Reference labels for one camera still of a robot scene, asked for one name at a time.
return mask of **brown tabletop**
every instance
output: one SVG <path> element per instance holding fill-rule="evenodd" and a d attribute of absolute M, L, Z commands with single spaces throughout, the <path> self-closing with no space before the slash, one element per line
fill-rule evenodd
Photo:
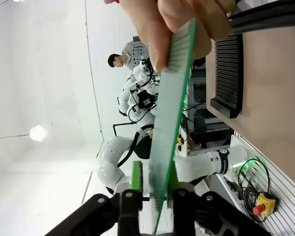
<path fill-rule="evenodd" d="M 224 121 L 295 182 L 295 27 L 245 33 L 242 111 Z M 215 97 L 215 55 L 206 58 L 206 99 Z"/>

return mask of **gray shirt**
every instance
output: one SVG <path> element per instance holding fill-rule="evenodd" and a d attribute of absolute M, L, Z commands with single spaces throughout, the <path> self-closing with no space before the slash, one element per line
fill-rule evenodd
<path fill-rule="evenodd" d="M 130 70 L 133 70 L 133 68 L 136 67 L 140 63 L 141 57 L 144 57 L 145 59 L 149 58 L 148 48 L 141 41 L 128 42 L 124 46 L 122 53 L 125 53 L 125 54 L 128 54 L 131 56 L 129 63 L 127 64 L 127 67 Z"/>

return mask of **slotted black holder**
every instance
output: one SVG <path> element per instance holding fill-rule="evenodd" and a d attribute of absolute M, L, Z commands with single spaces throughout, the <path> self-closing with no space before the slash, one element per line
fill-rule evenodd
<path fill-rule="evenodd" d="M 228 118 L 242 108 L 245 32 L 295 26 L 295 0 L 279 0 L 229 17 L 232 33 L 215 43 L 215 97 L 210 104 Z"/>

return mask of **black hair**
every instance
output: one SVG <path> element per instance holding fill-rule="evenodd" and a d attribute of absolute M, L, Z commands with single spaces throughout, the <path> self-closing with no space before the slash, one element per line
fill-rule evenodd
<path fill-rule="evenodd" d="M 119 57 L 120 55 L 118 54 L 111 54 L 109 57 L 108 57 L 108 65 L 110 67 L 114 67 L 114 61 L 115 61 L 115 57 Z"/>

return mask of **finger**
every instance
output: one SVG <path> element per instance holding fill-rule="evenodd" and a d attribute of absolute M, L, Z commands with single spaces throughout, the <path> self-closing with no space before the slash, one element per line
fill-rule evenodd
<path fill-rule="evenodd" d="M 171 31 L 160 15 L 155 0 L 121 0 L 142 42 L 148 46 L 154 70 L 161 71 L 168 60 Z"/>
<path fill-rule="evenodd" d="M 218 41 L 226 38 L 231 32 L 231 26 L 225 12 L 214 0 L 188 0 L 201 19 L 210 38 Z"/>
<path fill-rule="evenodd" d="M 217 4 L 222 8 L 224 13 L 232 12 L 235 9 L 235 0 L 216 0 Z"/>
<path fill-rule="evenodd" d="M 166 25 L 172 32 L 176 32 L 197 13 L 186 0 L 159 0 L 158 8 Z M 197 17 L 196 41 L 193 59 L 200 59 L 210 53 L 212 43 L 203 23 Z"/>

